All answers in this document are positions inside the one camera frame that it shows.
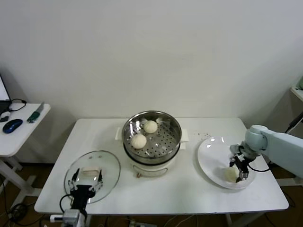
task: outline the blue mouse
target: blue mouse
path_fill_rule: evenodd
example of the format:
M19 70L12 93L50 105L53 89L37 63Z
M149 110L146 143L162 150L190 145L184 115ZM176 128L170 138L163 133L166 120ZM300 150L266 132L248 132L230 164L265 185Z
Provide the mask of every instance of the blue mouse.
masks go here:
M14 119L11 120L9 122L7 122L4 126L3 126L3 132L4 133L11 133L13 132L16 128L18 128L21 124L23 123L23 120L21 119Z

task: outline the white table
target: white table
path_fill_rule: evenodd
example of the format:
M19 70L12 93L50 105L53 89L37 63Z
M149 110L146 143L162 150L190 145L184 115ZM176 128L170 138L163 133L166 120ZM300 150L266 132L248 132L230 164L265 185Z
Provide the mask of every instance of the white table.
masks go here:
M23 104L12 104L10 108L18 109L22 105ZM44 104L44 109L37 121L35 123L27 123L27 119L39 107L39 105L40 104L28 103L21 110L12 112L9 117L9 121L13 119L21 119L23 120L23 123L10 134L5 134L2 131L3 126L7 122L0 122L0 157L5 161L8 161L13 166L12 169L9 168L0 159L0 173L6 177L6 180L4 181L5 185L7 184L7 181L11 181L15 186L21 189L12 206L22 202L26 196L38 196L41 192L41 189L36 189L31 186L36 176L32 175L28 178L27 181L25 181L15 173L15 170L21 170L22 166L13 157L50 110L50 105Z
M69 166L80 156L94 150L108 150L121 163L116 187L103 200L86 207L92 215L138 214L214 214L284 210L288 202L271 172L258 173L246 189L233 191L213 183L197 162L197 148L203 134L234 136L241 142L246 128L239 118L178 118L187 129L186 150L176 155L173 169L157 178L136 178L121 141L115 140L118 127L127 119L79 119L61 151L35 204L42 213L60 213L59 200L65 195L63 182ZM266 169L263 157L256 159L258 169ZM70 201L63 200L69 208ZM233 226L243 226L260 216L244 215Z

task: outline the white side table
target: white side table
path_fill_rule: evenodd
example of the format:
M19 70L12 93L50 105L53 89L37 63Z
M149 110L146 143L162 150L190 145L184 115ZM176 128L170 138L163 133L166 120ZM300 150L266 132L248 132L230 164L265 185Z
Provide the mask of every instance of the white side table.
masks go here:
M18 109L22 105L23 104L12 104L11 108ZM27 123L28 117L39 107L39 105L40 104L28 103L21 110L12 112L9 117L9 121L13 119L21 119L23 120L23 123L10 134L5 134L2 131L3 126L7 122L0 122L0 157L13 166L11 169L3 162L3 160L0 159L0 173L6 177L4 181L5 184L7 181L11 181L15 186L21 189L12 206L21 203L26 196L39 196L41 192L41 189L33 188L31 186L36 176L31 175L27 181L25 181L15 173L15 170L21 170L22 166L13 157L51 109L49 104L44 104L44 109L37 121L34 123Z

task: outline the cable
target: cable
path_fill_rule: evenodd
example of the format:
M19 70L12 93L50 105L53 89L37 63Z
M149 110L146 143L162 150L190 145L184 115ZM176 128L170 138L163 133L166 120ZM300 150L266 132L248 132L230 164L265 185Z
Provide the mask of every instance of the cable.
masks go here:
M129 220L129 221L132 221L132 220L130 220L130 219L128 219L128 218L121 218L121 219L119 219L119 220L113 225L113 227L115 227L115 226L118 224L118 222L121 221L121 220Z
M189 216L188 218L184 219L183 221L180 221L175 227L178 227L181 223L189 220L192 216Z
M19 226L31 226L31 225L37 223L38 221L40 221L44 216L45 216L45 214L42 215L42 216L41 216L39 219L37 219L36 221L33 221L32 223L29 223L29 224L21 224L21 223L19 223L19 222L13 221L13 220L12 220L12 222L15 222L15 223L16 223L17 225L19 225Z
M282 192L283 192L284 195L286 195L286 196L290 199L290 201L293 203L293 205L292 205L292 204L289 204L289 206L292 207L292 208L295 208L295 201L292 199L292 197L290 197L290 195L287 194L286 192L284 192L283 190L282 190Z
M3 181L1 175L0 175L0 180L1 180L1 183L2 183L2 186L3 186L4 209L5 209L5 212L6 212L7 216L9 217L9 221L12 221L12 222L16 223L16 224L19 225L19 226L30 226L30 225L32 225L32 224L38 222L41 218L44 217L45 214L42 215L38 220L36 220L36 221L34 221L34 222L32 222L32 223L29 223L29 224L21 224L21 223L19 223L19 222L18 222L19 219L20 219L20 218L23 218L23 217L24 217L24 214L27 213L27 207L28 207L28 206L25 205L25 204L19 203L19 204L15 205L10 211L8 211L8 210L7 210L7 206L6 206L6 190L5 190L5 184L4 184L4 181ZM17 207L19 207L19 206L21 206L21 207L24 208L24 210L21 210L21 211L23 211L23 213L22 213L20 210L17 209Z
M267 221L270 222L270 224L273 226L273 227L276 227L274 223L272 223L272 221L269 219L269 217L267 216L267 214L265 214L265 217L267 219Z
M248 165L248 167L249 167L250 169L252 169L253 171L260 172L260 173L264 173L264 172L267 172L267 171L270 170L270 168L265 169L265 170L257 170L257 169L254 169L253 167L251 167L249 163L247 163L247 165Z
M67 196L71 196L71 194L66 194L66 195L62 196L61 199L60 199L60 202L59 202L60 209L61 209L61 211L62 211L63 213L64 213L64 210L63 210L63 207L62 207L62 200L63 200L65 197L67 197Z
M173 220L176 216L173 216L171 219L169 219L164 225L163 227L165 227L171 220Z
M41 218L39 220L39 227L42 227L42 221L50 221L49 218L50 218L50 216Z
M9 215L9 212L8 212L8 209L6 208L6 191L5 191L5 184L4 184L4 181L2 179L2 176L0 175L0 179L1 179L1 182L2 182L2 186L3 186L3 194L4 194L4 209L5 209L5 212L7 214L7 216Z
M108 217L109 217L109 216L107 216L106 219L105 219L104 227L107 227L107 220L108 220Z
M20 100L21 103L23 103L24 105L22 107L20 107L19 109L17 109L17 110L12 110L12 109L9 108L10 112L15 112L15 111L21 110L22 108L24 108L27 105L27 101L25 101L23 99L20 99L20 98L14 98L14 99L11 100L11 102L13 103L13 101L15 101L15 100Z

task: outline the white wall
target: white wall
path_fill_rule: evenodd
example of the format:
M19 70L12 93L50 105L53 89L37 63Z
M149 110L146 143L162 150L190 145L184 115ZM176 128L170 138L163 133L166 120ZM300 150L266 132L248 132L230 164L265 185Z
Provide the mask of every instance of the white wall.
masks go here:
M303 75L302 9L301 0L2 0L0 71L14 97L52 106L18 156L54 162L82 117L157 109L266 123Z

